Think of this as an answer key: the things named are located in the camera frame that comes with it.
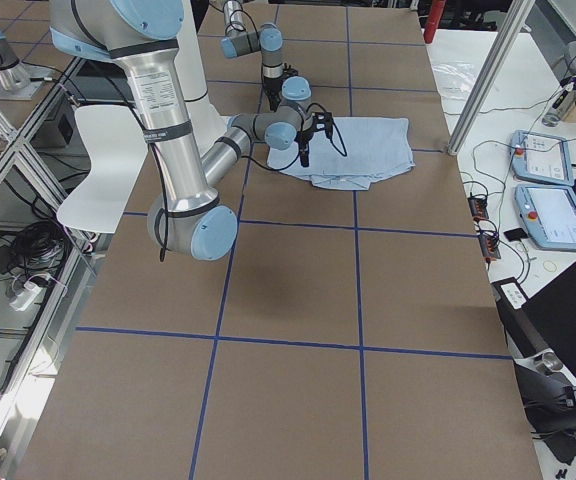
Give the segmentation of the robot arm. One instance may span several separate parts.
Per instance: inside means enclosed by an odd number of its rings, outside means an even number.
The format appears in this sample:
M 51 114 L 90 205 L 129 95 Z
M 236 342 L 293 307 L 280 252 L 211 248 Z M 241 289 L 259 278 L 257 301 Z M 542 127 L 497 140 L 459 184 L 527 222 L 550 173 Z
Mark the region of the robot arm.
M 52 1 L 49 8 L 57 49 L 113 63 L 127 77 L 162 187 L 147 217 L 151 238 L 162 252 L 222 258 L 235 242 L 238 220 L 221 203 L 216 185 L 254 143 L 276 150 L 298 144 L 307 153 L 312 137 L 310 85 L 284 75 L 281 32 L 272 23 L 256 32 L 228 25 L 224 53 L 260 52 L 262 84 L 274 87 L 279 98 L 268 113 L 240 114 L 224 123 L 206 96 L 190 2 Z
M 242 1 L 222 1 L 220 9 L 224 19 L 224 36 L 220 42 L 222 53 L 228 59 L 252 53 L 261 55 L 262 88 L 270 110 L 276 111 L 281 102 L 283 82 L 287 78 L 282 33 L 274 23 L 257 27 L 244 10 Z

